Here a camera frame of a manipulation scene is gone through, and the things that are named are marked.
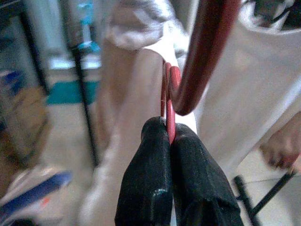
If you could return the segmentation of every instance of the black pole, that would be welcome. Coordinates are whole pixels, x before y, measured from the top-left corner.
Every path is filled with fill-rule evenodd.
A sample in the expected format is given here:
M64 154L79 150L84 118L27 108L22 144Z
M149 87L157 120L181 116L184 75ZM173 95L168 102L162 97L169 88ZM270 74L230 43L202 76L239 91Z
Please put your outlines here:
M87 101L87 96L86 96L86 90L85 90L85 84L84 84L84 73L81 68L81 54L80 50L77 47L73 47L71 49L74 60L75 60L75 69L76 69L76 74L79 79L79 88L82 96L82 101L84 104L84 111L85 111L85 116L86 116L86 121L87 121L87 127L88 127L88 132L89 132L89 138L90 138L90 144L91 144L91 151L92 151L92 159L93 159L93 165L95 167L98 166L99 160L97 156L97 151L96 151L96 145L94 141L94 136L93 136L93 131L92 131L92 126L91 126L91 118L89 115L88 111L88 101Z
M255 216L278 192L284 185L295 175L296 173L286 173L275 184L275 186L264 196L263 199L253 208L251 214Z
M40 63L40 59L39 59L39 51L38 51L37 46L34 43L32 29L29 24L28 16L25 12L20 13L20 20L21 20L23 30L24 30L24 33L26 36L26 40L27 40L27 43L29 46L29 51L32 56L34 68L35 68L37 76L38 76L39 84L43 88L46 96L48 96L49 95L49 87L45 80L44 72L41 68L41 63Z
M246 191L246 186L245 186L245 182L243 180L243 178L241 176L236 176L234 178L234 183L236 185L236 188L238 190L239 193L239 200L241 200L246 208L246 212L250 218L250 221L252 223L253 226L260 226L260 222L257 219L256 215L253 215L253 205L251 202L251 199L249 198L249 195Z

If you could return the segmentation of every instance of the tiled floor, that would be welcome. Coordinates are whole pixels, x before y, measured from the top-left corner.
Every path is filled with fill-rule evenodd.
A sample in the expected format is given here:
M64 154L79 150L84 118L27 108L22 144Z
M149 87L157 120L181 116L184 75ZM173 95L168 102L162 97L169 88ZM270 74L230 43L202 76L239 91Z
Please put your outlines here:
M52 84L61 80L73 80L70 76L52 76ZM87 77L98 79L98 73ZM77 215L82 198L91 185L93 169L84 123L83 109L76 105L52 105L49 111L53 123L42 161L60 165L72 170L74 179L68 187L66 219L61 226L76 226ZM265 167L259 152L250 153L240 164L238 174L244 176L247 189L256 204L284 172L273 171ZM301 226L301 177L294 177L275 198L259 213L263 226ZM245 226L250 226L246 212L242 208Z

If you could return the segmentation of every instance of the person's hand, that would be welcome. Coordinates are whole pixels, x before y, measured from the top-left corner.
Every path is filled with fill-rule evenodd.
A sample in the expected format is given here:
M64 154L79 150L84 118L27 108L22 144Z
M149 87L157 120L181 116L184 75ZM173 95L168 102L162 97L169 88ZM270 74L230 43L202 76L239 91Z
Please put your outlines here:
M292 167L301 153L301 112L274 133L260 149L268 165L282 169Z

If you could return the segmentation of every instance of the black metal rod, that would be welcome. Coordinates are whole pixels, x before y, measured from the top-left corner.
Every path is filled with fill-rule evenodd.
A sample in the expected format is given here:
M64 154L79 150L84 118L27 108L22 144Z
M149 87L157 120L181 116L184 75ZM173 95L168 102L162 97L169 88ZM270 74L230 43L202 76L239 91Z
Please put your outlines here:
M260 226L261 224L260 224L259 220L257 219L257 217L255 215L252 214L253 205L252 205L252 201L249 198L249 195L246 191L246 186L245 186L245 182L244 182L243 178L241 176L236 176L234 178L234 183L235 183L236 188L239 193L239 200L241 200L243 202L252 225Z
M92 151L92 159L93 159L93 164L95 167L98 166L99 160L97 156L97 151L96 151L96 145L94 141L94 135L93 135L93 130L91 126L91 118L88 110L88 101L87 101L87 95L86 95L86 88L84 84L84 72L81 68L81 54L80 50L77 47L74 47L71 49L74 60L75 60L75 69L76 69L76 74L79 79L79 88L82 96L82 101L84 104L84 111L85 111L85 116L86 116L86 121L87 121L87 127L88 127L88 132L89 132L89 138L90 138L90 144L91 144L91 151Z
M286 173L283 177L275 184L275 186L264 196L263 199L253 208L251 214L255 216L278 192L286 183L295 175L293 172L291 174Z
M48 96L49 95L49 87L45 80L44 72L41 68L41 63L40 63L40 59L39 59L39 51L38 51L37 46L34 43L32 29L29 24L28 16L25 12L20 13L20 20L21 20L23 30L24 30L24 33L26 36L26 40L27 40L27 43L29 46L29 51L30 51L30 54L31 54L31 57L33 60L34 68L35 68L37 76L38 76L39 84L40 84L40 86L43 87L43 90L44 90L46 96Z

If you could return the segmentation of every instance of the teal object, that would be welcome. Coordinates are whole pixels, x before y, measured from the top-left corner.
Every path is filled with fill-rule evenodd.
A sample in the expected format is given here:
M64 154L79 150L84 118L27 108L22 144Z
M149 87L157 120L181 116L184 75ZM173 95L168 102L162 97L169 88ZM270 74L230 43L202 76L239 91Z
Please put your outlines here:
M88 104L95 101L98 85L98 81L85 82ZM51 89L50 96L47 99L48 105L77 104L80 102L82 102L82 97L77 81L56 83Z

